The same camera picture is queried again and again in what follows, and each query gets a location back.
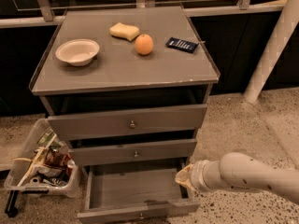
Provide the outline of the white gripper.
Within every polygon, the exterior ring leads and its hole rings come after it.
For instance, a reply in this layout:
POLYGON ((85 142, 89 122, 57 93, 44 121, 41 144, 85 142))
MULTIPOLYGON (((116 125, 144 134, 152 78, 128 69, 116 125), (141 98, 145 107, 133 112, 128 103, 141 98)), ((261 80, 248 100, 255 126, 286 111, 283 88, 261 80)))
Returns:
POLYGON ((182 168, 175 176, 175 181, 182 187, 197 192, 211 192, 216 189, 218 180, 216 161, 197 161, 182 168))

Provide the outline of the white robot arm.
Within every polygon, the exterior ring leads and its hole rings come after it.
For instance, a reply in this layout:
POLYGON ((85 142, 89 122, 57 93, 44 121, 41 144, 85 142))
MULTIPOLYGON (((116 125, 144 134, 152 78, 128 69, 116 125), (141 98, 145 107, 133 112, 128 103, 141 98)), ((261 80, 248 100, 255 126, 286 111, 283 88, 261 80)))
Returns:
POLYGON ((182 187, 194 192, 265 190, 299 204, 299 172, 275 169, 252 157, 232 152, 218 161, 197 161, 176 174, 182 187))

